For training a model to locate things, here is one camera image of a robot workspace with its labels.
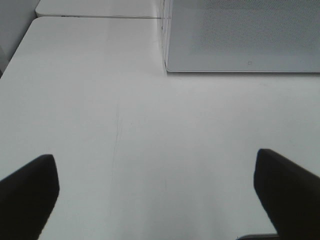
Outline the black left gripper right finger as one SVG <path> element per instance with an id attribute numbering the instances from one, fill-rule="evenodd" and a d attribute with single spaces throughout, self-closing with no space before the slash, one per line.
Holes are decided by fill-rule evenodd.
<path id="1" fill-rule="evenodd" d="M 320 238 L 320 178 L 271 149 L 257 153 L 255 192 L 282 240 Z"/>

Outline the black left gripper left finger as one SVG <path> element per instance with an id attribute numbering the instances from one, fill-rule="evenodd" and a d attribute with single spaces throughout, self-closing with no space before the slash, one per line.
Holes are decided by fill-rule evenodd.
<path id="1" fill-rule="evenodd" d="M 0 238 L 37 240 L 60 192 L 54 156 L 40 155 L 0 182 Z"/>

